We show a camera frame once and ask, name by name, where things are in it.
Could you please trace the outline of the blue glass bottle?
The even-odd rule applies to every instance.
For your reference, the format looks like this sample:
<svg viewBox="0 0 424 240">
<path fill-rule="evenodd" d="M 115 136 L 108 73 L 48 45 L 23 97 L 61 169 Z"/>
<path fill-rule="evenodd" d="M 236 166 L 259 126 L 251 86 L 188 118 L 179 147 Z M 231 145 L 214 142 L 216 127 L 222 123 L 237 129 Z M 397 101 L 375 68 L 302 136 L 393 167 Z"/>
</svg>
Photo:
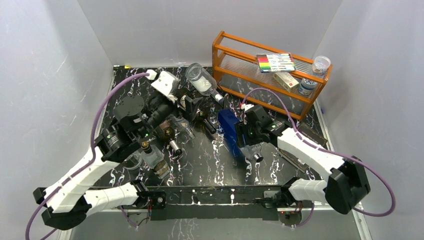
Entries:
<svg viewBox="0 0 424 240">
<path fill-rule="evenodd" d="M 224 139 L 228 144 L 229 151 L 237 159 L 241 160 L 242 157 L 250 161 L 261 162 L 264 156 L 261 154 L 262 144 L 246 145 L 242 148 L 237 146 L 237 135 L 235 124 L 240 120 L 236 117 L 235 113 L 229 108 L 222 109 L 218 112 L 218 121 L 224 133 Z"/>
</svg>

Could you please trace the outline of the square clear liquor bottle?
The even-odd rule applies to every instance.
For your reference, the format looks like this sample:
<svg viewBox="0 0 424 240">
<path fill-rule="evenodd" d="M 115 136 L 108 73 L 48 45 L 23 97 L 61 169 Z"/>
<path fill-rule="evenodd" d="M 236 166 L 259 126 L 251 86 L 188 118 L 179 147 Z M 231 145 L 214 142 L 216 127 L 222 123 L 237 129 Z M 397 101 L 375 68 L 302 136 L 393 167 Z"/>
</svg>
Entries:
<svg viewBox="0 0 424 240">
<path fill-rule="evenodd" d="M 151 145 L 147 141 L 142 142 L 141 157 L 159 179 L 164 179 L 170 173 L 164 154 L 155 145 Z"/>
</svg>

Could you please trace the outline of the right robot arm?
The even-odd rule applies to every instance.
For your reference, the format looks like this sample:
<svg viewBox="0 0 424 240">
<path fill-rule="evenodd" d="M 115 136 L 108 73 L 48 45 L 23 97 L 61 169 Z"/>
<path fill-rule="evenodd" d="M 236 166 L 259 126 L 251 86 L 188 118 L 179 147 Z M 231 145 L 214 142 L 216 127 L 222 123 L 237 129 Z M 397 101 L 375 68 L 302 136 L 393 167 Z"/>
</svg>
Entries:
<svg viewBox="0 0 424 240">
<path fill-rule="evenodd" d="M 302 135 L 285 121 L 274 121 L 261 105 L 241 105 L 243 120 L 234 125 L 236 144 L 244 149 L 262 143 L 286 151 L 314 169 L 321 180 L 293 177 L 273 196 L 255 199 L 266 208 L 295 207 L 300 201 L 329 204 L 336 212 L 348 214 L 371 187 L 359 159 L 328 153 L 321 145 Z"/>
</svg>

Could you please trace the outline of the dark olive wine bottle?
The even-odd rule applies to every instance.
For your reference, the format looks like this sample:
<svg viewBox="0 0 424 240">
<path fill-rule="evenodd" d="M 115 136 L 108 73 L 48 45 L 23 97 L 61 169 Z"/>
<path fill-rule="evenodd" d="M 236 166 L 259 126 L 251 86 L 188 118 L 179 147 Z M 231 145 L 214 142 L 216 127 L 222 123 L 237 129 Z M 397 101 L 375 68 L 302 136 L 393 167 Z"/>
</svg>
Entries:
<svg viewBox="0 0 424 240">
<path fill-rule="evenodd" d="M 180 98 L 180 107 L 182 109 L 182 116 L 184 113 L 184 109 L 183 109 L 183 96 Z M 213 124 L 210 122 L 209 118 L 208 118 L 208 114 L 201 109 L 201 106 L 203 104 L 203 102 L 199 105 L 199 109 L 196 115 L 196 118 L 191 122 L 191 123 L 201 123 L 204 125 L 204 127 L 207 129 L 207 131 L 210 134 L 215 134 L 217 132 L 216 128 L 213 126 Z"/>
</svg>

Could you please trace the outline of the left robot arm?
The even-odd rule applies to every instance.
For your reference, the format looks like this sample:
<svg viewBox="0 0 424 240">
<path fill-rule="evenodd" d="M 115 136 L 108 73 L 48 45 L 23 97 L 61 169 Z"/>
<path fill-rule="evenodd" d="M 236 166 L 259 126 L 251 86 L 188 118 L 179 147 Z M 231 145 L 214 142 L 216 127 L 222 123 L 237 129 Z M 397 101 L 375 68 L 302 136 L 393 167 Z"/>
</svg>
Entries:
<svg viewBox="0 0 424 240">
<path fill-rule="evenodd" d="M 114 117 L 109 126 L 99 135 L 92 134 L 85 156 L 57 183 L 34 190 L 37 212 L 41 213 L 44 224 L 57 230 L 69 230 L 105 209 L 121 206 L 164 209 L 166 193 L 147 189 L 141 180 L 100 190 L 92 187 L 137 151 L 142 151 L 142 160 L 158 177 L 167 175 L 167 163 L 161 151 L 143 139 L 171 115 L 181 114 L 185 120 L 194 120 L 202 102 L 202 97 L 159 92 L 148 99 L 137 94 L 124 97 L 113 109 Z"/>
</svg>

